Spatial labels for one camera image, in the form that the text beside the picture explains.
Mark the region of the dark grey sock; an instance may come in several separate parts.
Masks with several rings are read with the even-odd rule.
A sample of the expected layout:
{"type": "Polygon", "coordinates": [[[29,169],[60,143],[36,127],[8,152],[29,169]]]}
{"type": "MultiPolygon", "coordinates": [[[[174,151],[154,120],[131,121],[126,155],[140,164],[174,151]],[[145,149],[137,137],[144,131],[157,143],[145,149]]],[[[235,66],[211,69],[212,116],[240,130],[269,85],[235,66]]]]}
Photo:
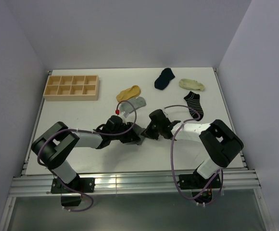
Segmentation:
{"type": "Polygon", "coordinates": [[[133,128],[133,131],[136,133],[136,135],[138,136],[138,138],[136,138],[135,141],[133,141],[133,144],[136,144],[136,145],[142,145],[145,137],[142,136],[142,132],[144,131],[145,129],[142,128],[142,127],[134,127],[133,128]]]}

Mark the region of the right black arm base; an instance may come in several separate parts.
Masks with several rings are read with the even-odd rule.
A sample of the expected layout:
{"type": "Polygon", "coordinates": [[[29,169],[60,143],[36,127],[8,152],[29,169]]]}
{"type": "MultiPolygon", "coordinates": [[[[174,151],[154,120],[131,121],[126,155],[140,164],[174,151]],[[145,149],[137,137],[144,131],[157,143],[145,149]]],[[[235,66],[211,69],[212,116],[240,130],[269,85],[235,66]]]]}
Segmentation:
{"type": "Polygon", "coordinates": [[[192,174],[180,174],[178,176],[178,187],[181,190],[202,190],[205,189],[199,197],[195,199],[195,202],[201,205],[206,205],[213,202],[213,189],[219,189],[216,196],[219,196],[223,188],[223,173],[221,177],[217,174],[215,177],[211,176],[208,179],[204,179],[196,172],[192,174]]]}

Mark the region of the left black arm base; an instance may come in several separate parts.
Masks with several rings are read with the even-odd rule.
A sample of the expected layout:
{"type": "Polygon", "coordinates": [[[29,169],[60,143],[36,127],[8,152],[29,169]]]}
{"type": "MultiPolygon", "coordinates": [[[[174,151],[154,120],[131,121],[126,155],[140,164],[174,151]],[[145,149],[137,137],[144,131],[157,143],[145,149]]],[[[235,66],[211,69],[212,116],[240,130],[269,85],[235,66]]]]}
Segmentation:
{"type": "Polygon", "coordinates": [[[78,195],[64,195],[64,194],[75,193],[75,191],[81,193],[94,192],[95,178],[76,177],[69,184],[66,184],[66,186],[68,188],[71,188],[71,190],[67,189],[59,179],[53,179],[52,186],[51,186],[51,194],[61,195],[62,206],[71,207],[71,208],[77,207],[81,204],[81,202],[84,202],[84,200],[87,199],[87,197],[81,195],[80,193],[78,195]]]}

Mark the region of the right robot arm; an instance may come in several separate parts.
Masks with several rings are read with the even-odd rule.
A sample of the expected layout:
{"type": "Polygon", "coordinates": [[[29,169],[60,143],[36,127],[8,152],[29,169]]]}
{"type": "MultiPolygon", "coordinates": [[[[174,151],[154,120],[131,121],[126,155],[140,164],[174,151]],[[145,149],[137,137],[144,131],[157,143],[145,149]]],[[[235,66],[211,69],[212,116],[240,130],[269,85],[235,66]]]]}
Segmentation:
{"type": "Polygon", "coordinates": [[[142,136],[157,140],[159,136],[172,141],[185,140],[202,143],[208,157],[197,167],[194,175],[196,186],[203,188],[211,176],[222,168],[227,168],[244,147],[241,139],[222,121],[194,124],[170,121],[162,109],[149,114],[150,123],[142,136]]]}

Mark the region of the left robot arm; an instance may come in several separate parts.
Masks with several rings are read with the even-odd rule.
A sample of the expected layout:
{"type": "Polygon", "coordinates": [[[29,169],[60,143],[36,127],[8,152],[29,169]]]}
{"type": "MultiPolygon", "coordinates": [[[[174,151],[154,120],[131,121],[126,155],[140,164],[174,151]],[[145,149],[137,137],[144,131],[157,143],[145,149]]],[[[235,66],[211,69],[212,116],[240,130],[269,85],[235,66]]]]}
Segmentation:
{"type": "Polygon", "coordinates": [[[92,131],[71,129],[59,121],[33,142],[31,150],[38,156],[43,166],[62,180],[64,189],[74,192],[85,187],[79,175],[66,160],[74,148],[103,149],[115,140],[123,144],[141,144],[143,141],[141,132],[142,127],[132,122],[124,122],[116,115],[92,131]]]}

